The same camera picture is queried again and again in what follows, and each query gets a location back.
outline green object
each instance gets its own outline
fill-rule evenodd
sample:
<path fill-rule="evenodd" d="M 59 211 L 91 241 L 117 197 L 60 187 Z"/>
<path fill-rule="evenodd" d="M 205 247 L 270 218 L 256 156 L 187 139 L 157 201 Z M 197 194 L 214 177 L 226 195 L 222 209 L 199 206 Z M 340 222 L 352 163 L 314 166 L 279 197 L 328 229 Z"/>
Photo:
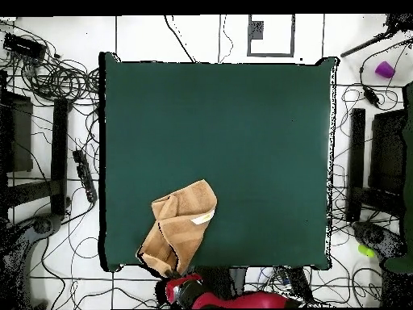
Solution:
<path fill-rule="evenodd" d="M 209 65 L 121 63 L 107 53 L 101 67 L 102 57 L 103 266 L 139 264 L 136 250 L 154 222 L 151 202 L 206 179 L 218 206 L 192 265 L 328 268 L 336 58 L 319 65 Z"/>
<path fill-rule="evenodd" d="M 398 274 L 413 273 L 413 82 L 403 87 L 404 107 L 407 111 L 407 123 L 403 129 L 406 142 L 406 180 L 403 188 L 403 200 L 406 207 L 400 220 L 400 234 L 407 244 L 407 253 L 400 258 L 389 258 L 385 268 Z"/>
<path fill-rule="evenodd" d="M 374 257 L 375 255 L 372 249 L 369 249 L 367 246 L 364 246 L 364 245 L 358 245 L 358 251 L 361 254 L 364 254 L 365 256 L 370 257 L 370 258 Z"/>

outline towel label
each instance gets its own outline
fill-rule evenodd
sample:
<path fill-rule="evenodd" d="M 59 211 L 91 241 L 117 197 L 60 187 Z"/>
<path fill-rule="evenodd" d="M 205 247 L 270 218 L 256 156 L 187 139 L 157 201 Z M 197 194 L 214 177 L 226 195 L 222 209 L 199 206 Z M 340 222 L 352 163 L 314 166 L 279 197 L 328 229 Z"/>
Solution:
<path fill-rule="evenodd" d="M 215 209 L 213 209 L 211 212 L 209 212 L 205 215 L 202 215 L 200 217 L 196 217 L 195 219 L 192 219 L 191 221 L 194 224 L 203 224 L 204 222 L 207 222 L 210 219 L 212 219 L 212 216 L 214 216 L 214 213 L 215 213 Z"/>

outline purple cup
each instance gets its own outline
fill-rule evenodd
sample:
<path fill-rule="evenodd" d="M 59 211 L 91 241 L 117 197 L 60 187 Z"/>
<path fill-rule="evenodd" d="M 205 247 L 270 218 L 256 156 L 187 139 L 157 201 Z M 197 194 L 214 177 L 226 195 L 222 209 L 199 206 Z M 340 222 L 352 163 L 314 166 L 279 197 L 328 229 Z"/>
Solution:
<path fill-rule="evenodd" d="M 384 78 L 392 78 L 394 76 L 395 70 L 389 63 L 383 61 L 376 68 L 376 73 L 380 76 L 383 76 Z"/>

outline floor tile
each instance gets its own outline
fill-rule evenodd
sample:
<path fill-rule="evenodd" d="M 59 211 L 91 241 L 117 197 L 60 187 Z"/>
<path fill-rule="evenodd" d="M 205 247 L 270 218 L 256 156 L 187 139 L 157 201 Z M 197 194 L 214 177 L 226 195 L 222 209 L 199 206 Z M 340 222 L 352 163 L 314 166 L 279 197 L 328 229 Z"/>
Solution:
<path fill-rule="evenodd" d="M 156 307 L 155 282 L 153 281 L 119 281 L 115 280 L 114 309 L 147 309 Z"/>
<path fill-rule="evenodd" d="M 173 20 L 167 16 L 167 20 L 196 61 L 217 62 L 219 49 L 219 59 L 225 58 L 225 63 L 311 64 L 321 57 L 323 15 L 296 15 L 293 59 L 247 57 L 248 15 L 221 15 L 220 30 L 218 15 L 174 16 Z M 163 16 L 118 17 L 118 55 L 122 61 L 189 61 Z"/>
<path fill-rule="evenodd" d="M 386 15 L 326 15 L 324 56 L 339 57 L 341 53 L 350 48 L 354 48 L 374 38 L 379 33 L 383 33 L 386 30 L 385 21 Z M 410 37 L 411 33 L 399 32 L 391 39 L 383 40 L 352 55 L 340 58 L 337 72 L 341 82 L 346 84 L 360 82 L 359 69 L 367 57 Z M 371 57 L 365 63 L 362 75 L 363 83 L 367 85 L 387 85 L 389 80 L 378 76 L 374 70 L 382 61 L 387 61 L 394 67 L 403 48 L 403 46 L 398 46 L 388 52 Z M 411 81 L 413 77 L 413 70 L 410 67 L 412 59 L 411 50 L 407 48 L 397 64 L 396 74 L 392 80 L 393 85 L 405 86 Z"/>
<path fill-rule="evenodd" d="M 72 217 L 82 214 L 90 207 L 86 200 L 85 191 L 81 189 L 79 182 L 68 182 L 68 195 L 73 196 Z M 97 202 L 94 209 L 87 216 L 84 216 L 84 219 L 81 216 L 68 224 L 62 225 L 60 230 L 50 237 L 48 252 L 44 259 L 44 263 L 49 270 L 65 277 L 72 277 L 73 275 L 73 277 L 81 278 L 111 278 L 111 273 L 103 271 L 97 255 L 98 215 Z M 35 247 L 31 258 L 31 275 L 49 275 L 40 264 L 45 246 L 46 242 L 41 241 Z"/>
<path fill-rule="evenodd" d="M 48 309 L 51 309 L 56 299 L 58 300 L 53 310 L 111 309 L 111 281 L 77 280 L 72 283 L 71 280 L 66 279 L 65 289 L 62 293 L 63 285 L 59 279 L 31 279 L 30 282 L 32 302 L 47 300 Z"/>
<path fill-rule="evenodd" d="M 121 61 L 190 61 L 163 15 L 124 15 L 117 20 L 117 54 Z M 167 15 L 167 20 L 191 57 L 216 62 L 218 15 Z"/>

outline grout line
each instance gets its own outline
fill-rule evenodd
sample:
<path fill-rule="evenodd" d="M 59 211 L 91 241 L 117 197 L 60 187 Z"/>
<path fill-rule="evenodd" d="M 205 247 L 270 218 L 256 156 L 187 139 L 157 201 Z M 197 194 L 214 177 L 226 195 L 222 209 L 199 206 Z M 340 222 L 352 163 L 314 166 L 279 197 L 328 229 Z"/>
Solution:
<path fill-rule="evenodd" d="M 221 15 L 219 15 L 219 28 L 218 28 L 218 63 L 221 57 Z"/>
<path fill-rule="evenodd" d="M 15 22 L 13 22 L 13 34 L 14 33 L 15 33 Z M 15 55 L 14 54 L 11 57 L 11 64 L 12 64 L 12 70 L 13 70 L 13 73 L 12 73 L 12 77 L 13 77 L 12 91 L 14 93 L 15 92 L 15 71 L 17 72 L 17 69 L 15 70 L 15 67 L 14 67 L 14 65 L 15 65 Z M 14 170 L 13 170 L 13 186 L 15 186 L 15 171 Z M 13 207 L 13 225 L 15 225 L 15 207 Z"/>
<path fill-rule="evenodd" d="M 112 272 L 112 296 L 111 296 L 111 310 L 113 310 L 113 296 L 115 287 L 115 272 Z"/>
<path fill-rule="evenodd" d="M 15 177 L 15 179 L 31 179 L 31 180 L 40 180 L 43 181 L 44 178 L 42 177 Z M 80 182 L 81 180 L 79 178 L 66 178 L 66 181 L 74 181 L 74 182 Z"/>
<path fill-rule="evenodd" d="M 356 84 L 353 83 L 353 84 L 349 84 L 349 85 L 341 84 L 341 83 L 332 84 L 332 86 L 334 86 L 334 85 L 336 85 L 336 86 L 359 86 L 359 87 L 362 87 L 362 85 L 360 83 L 356 83 Z M 381 86 L 379 86 L 379 85 L 365 85 L 365 86 L 369 86 L 369 87 L 372 87 L 372 88 L 395 88 L 395 89 L 402 89 L 403 88 L 403 86 L 384 86 L 384 85 L 381 85 Z"/>
<path fill-rule="evenodd" d="M 52 276 L 29 276 L 31 279 L 56 279 L 60 280 L 57 277 Z M 79 278 L 79 277 L 60 277 L 63 280 L 87 280 L 87 281 L 102 281 L 102 282 L 111 282 L 112 279 L 95 279 L 95 278 Z M 124 281 L 124 282 L 157 282 L 159 279 L 114 279 L 115 282 L 117 281 Z"/>
<path fill-rule="evenodd" d="M 326 15 L 323 14 L 323 40 L 321 41 L 321 58 L 324 57 L 324 29 L 326 27 Z"/>
<path fill-rule="evenodd" d="M 118 55 L 118 17 L 115 16 L 115 54 Z"/>

